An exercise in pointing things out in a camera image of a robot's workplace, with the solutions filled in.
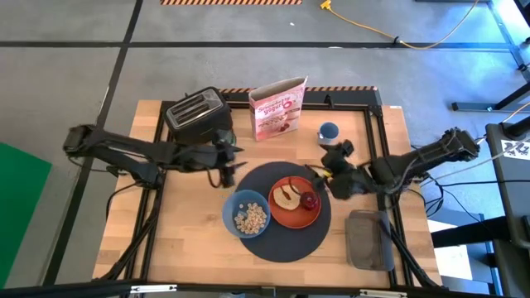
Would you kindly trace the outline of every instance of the wooden table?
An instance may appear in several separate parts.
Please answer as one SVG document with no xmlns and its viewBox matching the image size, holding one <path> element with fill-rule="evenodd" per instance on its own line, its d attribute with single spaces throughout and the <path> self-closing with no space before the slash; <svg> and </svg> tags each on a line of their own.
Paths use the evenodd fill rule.
<svg viewBox="0 0 530 298">
<path fill-rule="evenodd" d="M 152 142 L 161 101 L 138 103 L 131 137 Z M 369 146 L 364 117 L 359 112 L 308 111 L 301 114 L 300 128 L 295 132 L 255 142 L 249 122 L 249 111 L 234 109 L 234 131 L 238 137 L 237 162 L 247 161 L 235 175 L 236 183 L 253 168 L 269 161 L 297 161 L 319 164 L 324 151 L 316 145 L 316 130 L 321 123 L 333 121 L 340 127 L 339 139 L 349 139 L 355 147 L 349 162 L 369 160 Z M 383 106 L 383 119 L 391 154 L 410 151 L 407 129 L 400 107 Z M 372 121 L 378 154 L 382 148 L 377 123 Z M 162 140 L 167 134 L 166 127 Z M 129 176 L 120 177 L 117 188 L 131 184 Z M 343 201 L 330 194 L 331 224 L 324 242 L 308 257 L 296 262 L 276 263 L 255 257 L 223 225 L 221 208 L 235 187 L 213 189 L 205 172 L 182 174 L 168 171 L 161 202 L 156 239 L 148 280 L 174 283 L 318 286 L 318 287 L 389 287 L 388 273 L 359 270 L 349 266 L 345 255 L 345 218 L 352 209 L 376 210 L 375 195 L 356 195 Z M 102 276 L 129 244 L 137 217 L 140 188 L 116 195 L 105 227 L 94 277 Z M 422 199 L 406 192 L 400 200 L 407 245 L 418 263 L 438 284 L 434 249 Z M 397 280 L 404 284 L 402 263 L 394 248 Z M 137 258 L 134 276 L 139 276 L 142 259 Z"/>
</svg>

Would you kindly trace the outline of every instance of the plate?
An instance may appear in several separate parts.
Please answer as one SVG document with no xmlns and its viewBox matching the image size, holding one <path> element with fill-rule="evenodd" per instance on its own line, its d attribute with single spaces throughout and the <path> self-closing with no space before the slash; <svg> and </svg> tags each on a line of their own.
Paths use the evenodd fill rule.
<svg viewBox="0 0 530 298">
<path fill-rule="evenodd" d="M 271 191 L 268 193 L 268 205 L 271 208 L 271 214 L 273 218 L 282 226 L 287 228 L 305 228 L 313 224 L 313 222 L 318 218 L 320 209 L 322 208 L 322 203 L 320 202 L 318 207 L 313 210 L 305 209 L 301 203 L 294 210 L 287 210 L 278 206 L 274 200 L 274 190 L 280 186 L 290 187 L 289 179 L 291 179 L 291 184 L 295 186 L 300 193 L 310 191 L 315 194 L 320 201 L 320 196 L 313 190 L 313 186 L 310 181 L 298 176 L 289 176 L 281 178 L 271 188 Z"/>
</svg>

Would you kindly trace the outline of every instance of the cereal box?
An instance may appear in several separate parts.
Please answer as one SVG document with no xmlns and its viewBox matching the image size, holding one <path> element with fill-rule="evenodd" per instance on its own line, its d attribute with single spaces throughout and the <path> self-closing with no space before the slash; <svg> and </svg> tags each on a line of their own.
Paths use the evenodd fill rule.
<svg viewBox="0 0 530 298">
<path fill-rule="evenodd" d="M 248 94 L 250 121 L 256 141 L 298 128 L 305 78 L 285 79 Z"/>
</svg>

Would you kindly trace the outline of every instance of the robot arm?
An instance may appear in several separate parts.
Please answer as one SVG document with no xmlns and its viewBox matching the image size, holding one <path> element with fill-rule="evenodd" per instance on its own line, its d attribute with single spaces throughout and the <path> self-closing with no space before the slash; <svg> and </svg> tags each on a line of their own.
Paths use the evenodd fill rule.
<svg viewBox="0 0 530 298">
<path fill-rule="evenodd" d="M 354 151 L 348 140 L 322 148 L 327 153 L 320 161 L 329 170 L 324 180 L 337 199 L 349 199 L 356 194 L 398 192 L 413 177 L 424 175 L 446 161 L 474 160 L 480 149 L 467 131 L 458 128 L 446 131 L 439 141 L 407 154 L 378 157 L 361 166 L 353 166 L 345 160 Z"/>
<path fill-rule="evenodd" d="M 80 125 L 70 129 L 63 150 L 70 157 L 92 156 L 109 163 L 108 170 L 131 173 L 142 187 L 157 189 L 161 181 L 161 171 L 177 170 L 195 172 L 219 170 L 220 182 L 215 187 L 234 185 L 235 169 L 244 163 L 228 166 L 234 161 L 234 153 L 243 149 L 234 147 L 220 136 L 215 135 L 213 146 L 187 146 L 174 142 L 144 142 L 121 136 L 94 125 Z M 143 161 L 132 158 L 141 157 Z"/>
</svg>

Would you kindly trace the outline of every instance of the mug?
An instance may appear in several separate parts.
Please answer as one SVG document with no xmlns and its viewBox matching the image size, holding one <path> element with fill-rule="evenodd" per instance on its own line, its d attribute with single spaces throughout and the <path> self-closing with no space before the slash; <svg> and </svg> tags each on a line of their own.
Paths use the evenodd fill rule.
<svg viewBox="0 0 530 298">
<path fill-rule="evenodd" d="M 319 145 L 331 145 L 339 136 L 339 127 L 334 123 L 322 123 L 316 135 Z"/>
</svg>

